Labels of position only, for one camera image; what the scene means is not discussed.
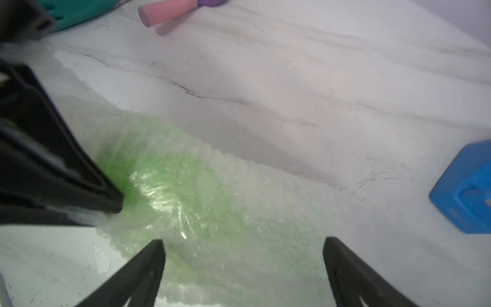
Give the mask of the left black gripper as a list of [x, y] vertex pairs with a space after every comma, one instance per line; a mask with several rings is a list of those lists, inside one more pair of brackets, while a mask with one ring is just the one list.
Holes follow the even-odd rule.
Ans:
[[1, 42], [40, 40], [53, 32], [56, 20], [37, 1], [1, 0]]

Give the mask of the green plastic wine glass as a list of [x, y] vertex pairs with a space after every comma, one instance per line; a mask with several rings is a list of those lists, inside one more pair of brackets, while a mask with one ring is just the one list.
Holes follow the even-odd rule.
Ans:
[[153, 120], [106, 130], [97, 162], [125, 197], [102, 232], [124, 255], [164, 241], [166, 303], [329, 305], [318, 187]]

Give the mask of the teal green object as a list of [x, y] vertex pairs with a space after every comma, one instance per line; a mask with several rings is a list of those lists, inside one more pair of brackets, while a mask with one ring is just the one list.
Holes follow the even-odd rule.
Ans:
[[56, 21], [56, 31], [71, 28], [106, 14], [121, 5], [118, 0], [39, 0]]

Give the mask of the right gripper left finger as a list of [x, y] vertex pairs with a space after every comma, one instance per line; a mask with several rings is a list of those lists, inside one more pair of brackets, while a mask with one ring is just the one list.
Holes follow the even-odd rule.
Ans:
[[152, 240], [79, 306], [154, 306], [166, 264], [161, 239]]

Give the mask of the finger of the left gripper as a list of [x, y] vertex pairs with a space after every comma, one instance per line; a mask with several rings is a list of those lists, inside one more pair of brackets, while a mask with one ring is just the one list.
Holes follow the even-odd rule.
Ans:
[[123, 203], [33, 71], [2, 61], [1, 224], [97, 226]]

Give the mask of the clear bubble wrap sheet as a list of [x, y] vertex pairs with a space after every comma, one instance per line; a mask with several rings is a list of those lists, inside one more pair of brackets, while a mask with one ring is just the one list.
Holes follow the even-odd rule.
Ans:
[[384, 219], [332, 187], [222, 153], [160, 118], [108, 103], [42, 43], [29, 65], [83, 149], [124, 194], [98, 226], [8, 226], [1, 274], [15, 306], [72, 306], [153, 239], [167, 261], [158, 306], [333, 306], [322, 247], [368, 262]]

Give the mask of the blue tape dispenser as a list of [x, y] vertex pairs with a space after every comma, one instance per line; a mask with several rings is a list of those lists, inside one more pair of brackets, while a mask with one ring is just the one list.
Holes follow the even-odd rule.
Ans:
[[463, 233], [490, 234], [490, 140], [461, 149], [429, 198]]

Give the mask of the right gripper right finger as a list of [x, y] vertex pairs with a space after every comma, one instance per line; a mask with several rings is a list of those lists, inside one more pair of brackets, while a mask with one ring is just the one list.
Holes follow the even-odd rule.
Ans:
[[416, 306], [338, 238], [326, 238], [323, 259], [337, 306]]

